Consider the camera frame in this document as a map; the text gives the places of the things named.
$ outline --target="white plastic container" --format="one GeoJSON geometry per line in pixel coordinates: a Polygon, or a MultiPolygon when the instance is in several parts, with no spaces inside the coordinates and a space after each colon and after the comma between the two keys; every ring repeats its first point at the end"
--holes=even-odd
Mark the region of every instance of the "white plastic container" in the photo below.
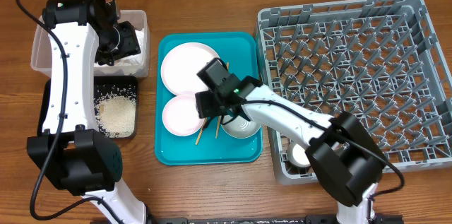
{"type": "MultiPolygon", "coordinates": [[[[143,59],[138,65],[115,65],[94,68],[94,76],[135,76],[147,77],[149,74],[150,33],[146,13],[142,10],[121,10],[120,22],[129,21],[135,30],[144,29],[143,59]]],[[[48,34],[36,27],[35,39],[31,53],[31,68],[50,77],[52,74],[52,51],[48,34]]]]}

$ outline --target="white rice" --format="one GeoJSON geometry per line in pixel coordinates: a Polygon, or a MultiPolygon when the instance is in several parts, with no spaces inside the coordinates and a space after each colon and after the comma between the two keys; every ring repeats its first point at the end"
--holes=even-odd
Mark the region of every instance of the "white rice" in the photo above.
{"type": "Polygon", "coordinates": [[[97,125],[105,130],[105,136],[121,138],[132,135],[135,129],[135,100],[109,94],[99,99],[95,109],[97,125]]]}

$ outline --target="teal tray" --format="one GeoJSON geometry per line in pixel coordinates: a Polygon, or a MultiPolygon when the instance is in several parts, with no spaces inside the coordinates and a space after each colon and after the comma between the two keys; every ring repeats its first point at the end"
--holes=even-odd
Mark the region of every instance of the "teal tray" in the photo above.
{"type": "Polygon", "coordinates": [[[258,78],[256,43],[248,33],[191,33],[165,37],[158,47],[157,100],[155,106],[155,155],[166,165],[197,165],[218,163],[247,163],[255,161],[262,152],[262,129],[250,138],[237,139],[220,127],[215,138],[217,118],[203,132],[196,146],[198,133],[175,136],[163,126],[162,111],[174,95],[166,89],[160,76],[165,55],[177,45],[200,42],[212,47],[220,58],[230,63],[230,71],[239,79],[258,78]]]}

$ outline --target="black tray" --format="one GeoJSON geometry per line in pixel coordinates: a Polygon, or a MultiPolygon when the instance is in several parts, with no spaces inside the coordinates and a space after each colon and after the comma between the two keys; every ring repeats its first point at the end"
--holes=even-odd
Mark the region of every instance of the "black tray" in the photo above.
{"type": "MultiPolygon", "coordinates": [[[[111,139],[126,139],[133,138],[136,135],[136,126],[138,121],[138,81],[135,76],[95,76],[94,77],[94,102],[101,97],[101,94],[115,93],[120,96],[128,97],[135,100],[135,128],[130,136],[122,138],[111,138],[111,139]],[[129,89],[126,92],[121,92],[118,88],[129,89]]],[[[49,108],[50,99],[50,80],[48,80],[44,87],[44,95],[42,96],[40,119],[37,125],[37,135],[42,135],[42,124],[44,123],[45,117],[47,116],[47,109],[49,108]]],[[[101,128],[99,132],[105,136],[105,131],[101,128]]]]}

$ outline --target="pink plate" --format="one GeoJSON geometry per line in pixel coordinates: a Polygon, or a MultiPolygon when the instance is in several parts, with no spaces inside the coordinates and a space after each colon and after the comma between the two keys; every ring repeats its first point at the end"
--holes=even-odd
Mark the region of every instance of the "pink plate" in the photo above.
{"type": "Polygon", "coordinates": [[[163,125],[176,136],[189,136],[203,126],[203,119],[198,117],[194,95],[179,95],[165,105],[162,113],[163,125]]]}
{"type": "Polygon", "coordinates": [[[208,45],[189,42],[171,49],[160,68],[165,87],[174,95],[194,95],[207,90],[196,75],[213,58],[219,57],[208,45]]]}

